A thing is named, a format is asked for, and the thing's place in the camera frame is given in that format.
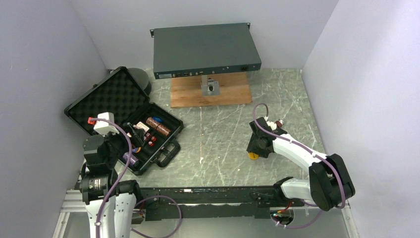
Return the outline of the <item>black poker set case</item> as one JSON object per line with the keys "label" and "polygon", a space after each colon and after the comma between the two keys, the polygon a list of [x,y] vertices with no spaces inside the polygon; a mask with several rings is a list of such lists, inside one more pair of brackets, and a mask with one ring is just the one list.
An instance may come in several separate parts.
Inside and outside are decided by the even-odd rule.
{"label": "black poker set case", "polygon": [[160,124],[171,130],[169,136],[164,136],[150,127],[148,132],[157,140],[153,141],[153,147],[148,145],[151,139],[146,141],[141,151],[134,154],[140,163],[136,167],[129,166],[129,170],[135,175],[142,175],[152,164],[165,168],[181,149],[176,136],[184,127],[183,121],[152,102],[124,66],[115,69],[64,109],[65,115],[89,135],[96,132],[93,125],[88,124],[88,118],[104,112],[113,113],[114,122],[119,126],[140,121],[146,124],[147,118],[160,117],[163,120]]}

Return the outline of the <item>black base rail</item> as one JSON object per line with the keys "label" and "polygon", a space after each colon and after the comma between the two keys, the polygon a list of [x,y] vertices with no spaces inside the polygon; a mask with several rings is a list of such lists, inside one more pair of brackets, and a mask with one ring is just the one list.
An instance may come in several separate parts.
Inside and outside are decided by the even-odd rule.
{"label": "black base rail", "polygon": [[253,217],[269,219],[276,210],[302,207],[299,199],[286,198],[273,185],[216,187],[142,187],[127,185],[116,194],[135,195],[135,208],[146,221],[182,218]]}

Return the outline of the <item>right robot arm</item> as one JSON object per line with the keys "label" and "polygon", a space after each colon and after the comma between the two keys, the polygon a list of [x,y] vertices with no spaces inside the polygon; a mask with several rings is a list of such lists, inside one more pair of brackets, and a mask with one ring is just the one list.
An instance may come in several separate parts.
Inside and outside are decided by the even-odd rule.
{"label": "right robot arm", "polygon": [[299,199],[329,211],[356,194],[344,160],[338,154],[317,152],[278,126],[271,127],[264,118],[250,122],[250,128],[252,136],[247,152],[251,158],[267,158],[275,153],[308,172],[307,179],[286,177],[274,184],[273,200],[277,205]]}

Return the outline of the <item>black round speaker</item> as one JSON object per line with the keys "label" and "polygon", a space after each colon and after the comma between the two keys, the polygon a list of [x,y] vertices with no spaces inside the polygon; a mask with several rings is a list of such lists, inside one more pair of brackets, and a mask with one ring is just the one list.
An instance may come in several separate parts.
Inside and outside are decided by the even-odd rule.
{"label": "black round speaker", "polygon": [[152,85],[150,82],[149,75],[140,68],[128,68],[129,72],[132,74],[133,78],[141,89],[149,95],[152,90]]}

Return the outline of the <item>wooden base board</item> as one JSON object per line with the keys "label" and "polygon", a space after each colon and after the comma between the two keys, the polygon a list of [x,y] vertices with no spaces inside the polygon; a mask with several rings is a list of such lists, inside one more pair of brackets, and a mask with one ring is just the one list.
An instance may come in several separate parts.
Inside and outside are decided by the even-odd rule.
{"label": "wooden base board", "polygon": [[225,106],[250,104],[252,102],[246,73],[212,74],[208,77],[218,81],[220,95],[202,95],[201,75],[173,78],[170,87],[170,107]]}

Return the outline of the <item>blue button in case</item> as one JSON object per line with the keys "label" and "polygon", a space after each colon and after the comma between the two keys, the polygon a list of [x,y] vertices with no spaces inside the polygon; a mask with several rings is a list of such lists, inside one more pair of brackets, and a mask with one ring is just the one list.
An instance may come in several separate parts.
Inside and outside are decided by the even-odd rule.
{"label": "blue button in case", "polygon": [[159,123],[162,123],[163,120],[160,117],[153,117],[153,119]]}

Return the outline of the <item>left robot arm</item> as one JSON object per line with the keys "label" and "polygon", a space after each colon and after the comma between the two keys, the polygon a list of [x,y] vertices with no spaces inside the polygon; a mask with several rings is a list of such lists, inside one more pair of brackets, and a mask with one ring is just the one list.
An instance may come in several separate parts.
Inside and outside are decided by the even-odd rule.
{"label": "left robot arm", "polygon": [[92,238],[127,238],[131,232],[134,208],[142,202],[135,180],[122,181],[115,170],[119,160],[128,167],[134,160],[129,136],[114,123],[89,119],[95,135],[83,143],[86,160],[80,192],[88,213]]}

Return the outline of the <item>purple chip stack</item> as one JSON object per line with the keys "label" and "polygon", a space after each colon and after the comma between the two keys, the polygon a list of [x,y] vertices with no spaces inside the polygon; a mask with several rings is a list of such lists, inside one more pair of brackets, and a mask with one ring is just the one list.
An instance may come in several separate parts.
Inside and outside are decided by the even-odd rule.
{"label": "purple chip stack", "polygon": [[129,153],[128,152],[126,152],[123,155],[123,159],[124,159],[125,162],[129,161],[129,165],[131,165],[133,167],[138,166],[139,163],[140,163],[139,162],[139,159],[135,155],[131,154],[131,156],[129,156]]}

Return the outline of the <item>orange dealer button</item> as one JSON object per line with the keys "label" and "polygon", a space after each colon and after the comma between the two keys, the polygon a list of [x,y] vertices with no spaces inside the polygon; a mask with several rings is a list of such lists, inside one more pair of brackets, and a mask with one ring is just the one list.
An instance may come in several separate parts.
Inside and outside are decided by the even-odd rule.
{"label": "orange dealer button", "polygon": [[259,155],[258,154],[255,154],[253,152],[249,152],[248,155],[249,155],[249,158],[251,160],[257,160],[259,158]]}

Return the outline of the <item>dark teal rack device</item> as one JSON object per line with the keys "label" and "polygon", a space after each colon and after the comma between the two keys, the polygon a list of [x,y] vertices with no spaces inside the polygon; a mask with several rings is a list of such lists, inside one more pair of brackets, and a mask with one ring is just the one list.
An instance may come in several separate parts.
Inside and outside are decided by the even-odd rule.
{"label": "dark teal rack device", "polygon": [[260,70],[249,23],[155,28],[155,79]]}

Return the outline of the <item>playing card deck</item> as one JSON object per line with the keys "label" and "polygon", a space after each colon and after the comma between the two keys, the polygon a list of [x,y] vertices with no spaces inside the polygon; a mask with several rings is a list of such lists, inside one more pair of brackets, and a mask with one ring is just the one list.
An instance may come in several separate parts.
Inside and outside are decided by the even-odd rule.
{"label": "playing card deck", "polygon": [[150,130],[150,127],[141,121],[135,124],[134,127],[136,129],[142,129],[144,132],[148,132]]}

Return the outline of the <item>orange black chip stack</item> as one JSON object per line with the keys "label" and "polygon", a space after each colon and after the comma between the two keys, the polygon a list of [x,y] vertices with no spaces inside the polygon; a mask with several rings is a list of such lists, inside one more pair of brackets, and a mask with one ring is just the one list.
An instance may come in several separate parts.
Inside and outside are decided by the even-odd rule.
{"label": "orange black chip stack", "polygon": [[156,121],[152,117],[147,118],[146,124],[149,125],[153,129],[157,129],[160,126],[160,122]]}

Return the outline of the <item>metal stand post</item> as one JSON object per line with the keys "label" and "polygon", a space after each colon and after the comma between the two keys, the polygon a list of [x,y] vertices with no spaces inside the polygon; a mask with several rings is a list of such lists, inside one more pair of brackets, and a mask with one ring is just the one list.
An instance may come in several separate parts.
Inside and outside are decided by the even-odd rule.
{"label": "metal stand post", "polygon": [[201,90],[203,96],[220,95],[220,87],[218,81],[209,78],[207,75],[201,76]]}

